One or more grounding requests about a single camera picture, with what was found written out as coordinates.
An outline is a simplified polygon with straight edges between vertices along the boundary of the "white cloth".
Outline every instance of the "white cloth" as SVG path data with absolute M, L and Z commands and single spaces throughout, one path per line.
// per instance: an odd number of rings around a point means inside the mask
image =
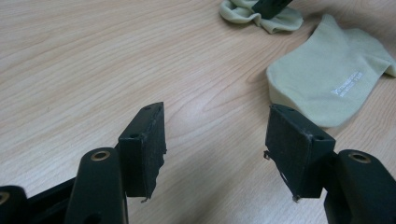
M 273 103 L 335 127 L 361 108 L 384 72 L 396 77 L 396 62 L 378 40 L 359 29 L 342 30 L 324 15 L 309 39 L 266 73 Z
M 285 7 L 271 20 L 262 19 L 260 13 L 251 8 L 258 0 L 224 0 L 219 13 L 227 21 L 233 23 L 248 23 L 254 21 L 257 26 L 264 28 L 269 34 L 279 31 L 295 31 L 303 24 L 303 16 L 297 10 Z

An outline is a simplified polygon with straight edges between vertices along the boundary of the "cloth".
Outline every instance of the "cloth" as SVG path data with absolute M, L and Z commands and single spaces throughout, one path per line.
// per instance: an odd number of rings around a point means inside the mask
M 396 77 L 396 62 L 379 41 L 360 29 L 342 30 L 324 15 L 309 39 L 266 73 L 273 103 L 335 127 L 361 108 L 384 72 Z
M 295 31 L 303 24 L 303 16 L 297 10 L 285 7 L 271 20 L 262 19 L 260 13 L 251 8 L 258 0 L 224 0 L 219 13 L 227 21 L 233 23 L 248 23 L 254 21 L 257 26 L 264 28 L 269 34 L 279 31 Z

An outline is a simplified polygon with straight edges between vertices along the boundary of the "black mount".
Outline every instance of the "black mount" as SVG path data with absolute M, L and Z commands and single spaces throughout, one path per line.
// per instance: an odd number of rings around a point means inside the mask
M 396 223 L 396 181 L 374 156 L 333 152 L 335 140 L 298 111 L 271 105 L 264 158 L 273 159 L 293 199 L 319 198 L 331 224 Z
M 163 103 L 142 108 L 114 147 L 86 153 L 76 178 L 27 199 L 0 187 L 1 224 L 126 224 L 126 196 L 151 198 L 166 153 Z

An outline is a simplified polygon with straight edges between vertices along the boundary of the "wood grain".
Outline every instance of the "wood grain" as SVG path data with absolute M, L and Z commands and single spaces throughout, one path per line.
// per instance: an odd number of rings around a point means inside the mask
M 138 109 L 165 104 L 168 153 L 153 197 L 128 200 L 131 223 L 326 223 L 324 194 L 294 203 L 262 157 L 265 68 L 296 49 L 324 13 L 396 57 L 392 0 L 296 0 L 295 32 L 230 24 L 217 1 L 0 2 L 0 186 L 29 196 L 113 147 Z M 396 176 L 396 79 L 382 76 L 359 113 L 326 130 L 336 151 L 378 157 Z

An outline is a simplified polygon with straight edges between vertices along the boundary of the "fabric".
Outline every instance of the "fabric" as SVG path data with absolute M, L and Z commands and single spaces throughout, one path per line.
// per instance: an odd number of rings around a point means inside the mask
M 330 15 L 304 44 L 267 68 L 271 101 L 320 127 L 351 118 L 384 72 L 396 77 L 396 62 L 381 43 L 362 30 L 342 30 Z
M 271 20 L 262 19 L 260 13 L 251 8 L 258 0 L 224 0 L 219 13 L 227 21 L 233 23 L 248 23 L 254 21 L 257 26 L 264 28 L 269 34 L 279 31 L 294 31 L 303 24 L 303 16 L 297 10 L 285 7 Z

